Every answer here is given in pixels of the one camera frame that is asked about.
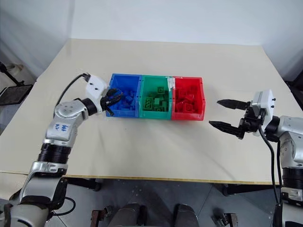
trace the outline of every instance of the toy building block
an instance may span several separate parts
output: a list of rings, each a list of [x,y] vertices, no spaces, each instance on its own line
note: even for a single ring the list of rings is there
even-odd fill
[[[167,112],[167,102],[162,101],[163,111]]]
[[[130,96],[126,96],[125,99],[126,99],[126,101],[129,102],[129,103],[132,102],[132,100],[133,100],[133,98],[130,97]]]
[[[184,106],[184,102],[179,102],[176,104],[176,110],[177,112],[182,112],[183,111],[183,106]]]
[[[122,106],[121,106],[122,108],[129,108],[129,103],[127,102],[127,101],[124,101],[123,103],[122,103]]]
[[[143,110],[152,110],[152,97],[146,97],[143,105]]]
[[[155,111],[163,112],[163,106],[158,106],[158,107],[155,106]]]
[[[193,110],[193,105],[188,104],[188,103],[185,103],[185,104],[184,104],[184,112],[192,113],[193,111],[194,111],[194,110]]]
[[[193,102],[194,98],[195,98],[195,95],[193,95],[193,94],[188,94],[187,96],[185,96],[185,99],[190,102]]]
[[[160,99],[159,98],[155,98],[154,106],[160,106]]]
[[[164,87],[157,87],[157,94],[164,94]]]
[[[179,89],[179,98],[185,98],[187,95],[186,90]]]

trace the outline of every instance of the white table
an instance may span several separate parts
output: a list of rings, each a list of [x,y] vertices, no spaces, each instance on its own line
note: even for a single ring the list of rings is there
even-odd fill
[[[27,176],[22,174],[0,173],[0,199],[9,198],[22,188]]]
[[[202,77],[206,113],[202,122],[91,116],[79,127],[69,176],[268,184],[267,146],[251,133],[239,140],[212,127],[210,120],[237,126],[244,115],[216,101],[250,101],[272,89],[275,115],[303,117],[260,46],[71,39],[0,136],[0,172],[29,171],[59,95],[83,72],[105,81],[112,73]],[[85,82],[77,82],[63,101],[84,98],[84,91]]]

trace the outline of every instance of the gray floor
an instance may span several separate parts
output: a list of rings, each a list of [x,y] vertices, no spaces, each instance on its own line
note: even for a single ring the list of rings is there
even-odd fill
[[[174,206],[185,203],[194,209],[201,227],[216,226],[211,219],[214,209],[237,213],[240,227],[270,227],[275,206],[272,190],[225,197],[212,184],[169,181],[104,180],[99,192],[69,185],[67,196],[75,199],[76,209],[66,216],[53,217],[46,226],[89,226],[92,210],[107,205],[117,210],[137,202],[147,206],[149,225],[172,226]],[[70,208],[71,202],[66,201],[58,212]],[[108,222],[99,226],[106,227]]]

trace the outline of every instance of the black stand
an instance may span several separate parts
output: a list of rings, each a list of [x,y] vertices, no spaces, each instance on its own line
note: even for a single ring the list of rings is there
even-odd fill
[[[214,215],[212,216],[213,222],[216,226],[238,227],[238,217],[235,213],[224,213],[222,209],[214,209]]]
[[[20,104],[28,95],[33,85],[24,85],[24,81],[18,82],[0,62],[0,72],[8,76],[15,84],[15,87],[6,87],[0,92],[0,106]]]
[[[83,178],[73,178],[73,177],[65,177],[67,179],[67,183],[81,186],[84,188],[92,189],[95,192],[101,189],[101,184],[96,182],[96,179],[83,179]]]
[[[256,184],[228,184],[228,186],[223,186],[222,193],[225,196],[235,195],[244,192],[255,192],[261,190],[273,189],[272,185],[256,185]]]
[[[98,227],[99,222],[108,218],[113,213],[112,206],[106,206],[103,210],[93,210],[90,217],[90,227]]]

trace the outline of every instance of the blue block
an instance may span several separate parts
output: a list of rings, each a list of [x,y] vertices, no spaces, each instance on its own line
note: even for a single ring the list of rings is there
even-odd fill
[[[113,74],[109,83],[109,88],[118,88],[123,92],[122,100],[119,105],[113,105],[109,108],[113,111],[114,117],[139,117],[139,93],[141,87],[142,75],[133,74]]]
[[[126,101],[129,102],[129,103],[132,102],[132,100],[133,100],[133,98],[130,97],[130,96],[126,96],[125,99],[126,99]]]

